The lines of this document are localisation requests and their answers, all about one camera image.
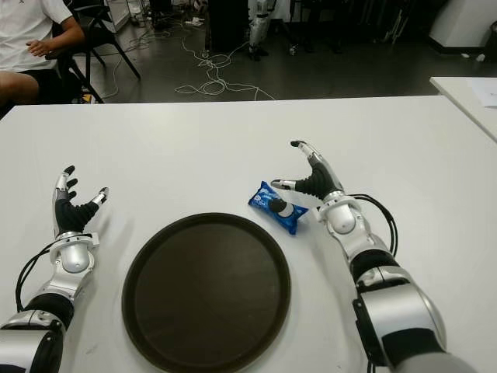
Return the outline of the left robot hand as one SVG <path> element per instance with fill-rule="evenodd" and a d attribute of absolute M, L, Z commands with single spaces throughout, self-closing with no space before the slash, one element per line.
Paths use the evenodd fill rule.
<path fill-rule="evenodd" d="M 103 187 L 89 202 L 74 205 L 72 199 L 77 193 L 71 190 L 77 183 L 71 175 L 74 166 L 65 168 L 57 179 L 52 199 L 52 212 L 54 221 L 54 237 L 58 239 L 70 232 L 81 234 L 85 226 L 92 220 L 99 208 L 109 197 L 109 188 Z"/>

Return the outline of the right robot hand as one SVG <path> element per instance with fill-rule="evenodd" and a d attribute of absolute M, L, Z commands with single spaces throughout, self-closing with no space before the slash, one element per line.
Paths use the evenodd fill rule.
<path fill-rule="evenodd" d="M 327 201 L 329 195 L 333 193 L 341 195 L 345 193 L 339 178 L 317 149 L 301 140 L 294 140 L 290 145 L 300 149 L 306 155 L 311 167 L 311 174 L 300 180 L 276 179 L 270 183 L 272 187 L 281 190 L 294 190 L 317 197 L 321 201 Z"/>

